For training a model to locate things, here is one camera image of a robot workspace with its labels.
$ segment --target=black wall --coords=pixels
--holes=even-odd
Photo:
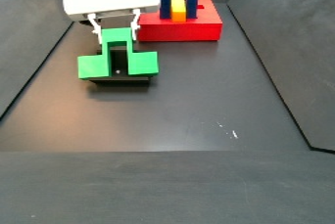
[[[335,0],[231,0],[230,7],[310,144],[335,150]]]
[[[0,117],[70,24],[62,0],[0,0]]]

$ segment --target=green object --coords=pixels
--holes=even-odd
[[[129,75],[156,75],[159,73],[157,52],[134,52],[132,29],[102,29],[102,54],[79,56],[79,79],[112,76],[110,48],[128,46]]]

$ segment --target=red block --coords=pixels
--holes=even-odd
[[[207,41],[219,40],[224,23],[212,0],[199,0],[197,19],[172,22],[160,19],[160,12],[140,17],[140,41]]]

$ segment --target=black surface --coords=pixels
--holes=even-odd
[[[335,150],[335,0],[231,0],[230,6],[315,148]]]
[[[149,86],[78,80],[96,53],[75,24],[0,123],[0,151],[301,151],[307,145],[224,4],[219,42],[146,43],[159,51]]]
[[[0,156],[0,222],[330,224],[335,158],[301,153]]]
[[[70,26],[62,0],[0,0],[0,118]]]

